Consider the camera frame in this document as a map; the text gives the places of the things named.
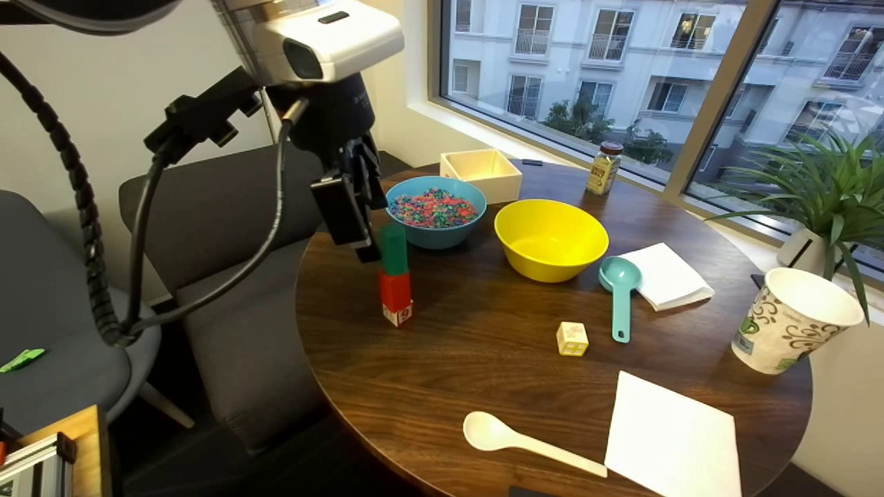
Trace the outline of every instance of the bowl of cereal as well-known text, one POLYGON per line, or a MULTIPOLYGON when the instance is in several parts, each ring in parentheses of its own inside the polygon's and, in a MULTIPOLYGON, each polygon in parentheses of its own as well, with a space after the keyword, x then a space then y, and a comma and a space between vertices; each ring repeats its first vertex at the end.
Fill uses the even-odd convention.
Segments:
POLYGON ((487 197, 454 178, 412 178, 388 191, 388 215, 431 251, 465 243, 485 212, 487 197))

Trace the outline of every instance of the blue bowl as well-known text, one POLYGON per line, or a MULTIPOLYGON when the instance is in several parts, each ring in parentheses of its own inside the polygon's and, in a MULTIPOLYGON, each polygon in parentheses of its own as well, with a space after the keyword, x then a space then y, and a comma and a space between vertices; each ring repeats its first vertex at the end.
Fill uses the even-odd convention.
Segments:
POLYGON ((412 178, 412 179, 395 182, 388 191, 388 215, 406 230, 406 237, 412 247, 431 249, 431 251, 443 251, 443 249, 454 249, 454 247, 465 243, 485 212, 487 212, 487 197, 475 186, 454 179, 454 178, 412 178), (395 205, 400 198, 414 198, 429 191, 443 191, 447 197, 470 202, 475 207, 475 218, 470 218, 458 227, 405 223, 405 218, 395 212, 395 205))

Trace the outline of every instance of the white spoon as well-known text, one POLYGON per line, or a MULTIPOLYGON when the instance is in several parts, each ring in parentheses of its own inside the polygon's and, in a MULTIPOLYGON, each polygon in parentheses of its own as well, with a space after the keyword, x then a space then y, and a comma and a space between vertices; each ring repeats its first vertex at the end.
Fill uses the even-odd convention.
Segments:
POLYGON ((552 461, 579 468, 579 470, 592 473, 597 479, 608 479, 608 468, 602 468, 592 458, 583 458, 579 452, 561 450, 557 445, 548 445, 543 440, 530 440, 530 436, 508 428, 503 419, 497 419, 489 411, 470 411, 465 418, 465 436, 475 450, 485 450, 485 452, 503 450, 503 448, 519 448, 519 450, 530 450, 530 452, 548 457, 552 461))

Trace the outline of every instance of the white box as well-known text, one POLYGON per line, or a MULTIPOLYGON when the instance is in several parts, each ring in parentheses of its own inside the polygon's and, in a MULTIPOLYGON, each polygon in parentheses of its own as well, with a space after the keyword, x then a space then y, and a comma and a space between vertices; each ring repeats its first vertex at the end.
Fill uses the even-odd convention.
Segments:
POLYGON ((443 151, 441 178, 475 186, 489 205, 515 202, 523 191, 523 172, 497 150, 443 151))

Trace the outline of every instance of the cereal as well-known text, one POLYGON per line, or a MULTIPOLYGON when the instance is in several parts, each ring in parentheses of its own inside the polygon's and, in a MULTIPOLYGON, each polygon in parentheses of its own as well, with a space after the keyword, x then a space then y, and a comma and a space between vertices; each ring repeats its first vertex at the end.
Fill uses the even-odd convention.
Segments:
POLYGON ((452 230, 474 220, 478 211, 443 187, 429 187, 420 197, 405 197, 394 205, 394 215, 406 227, 452 230))

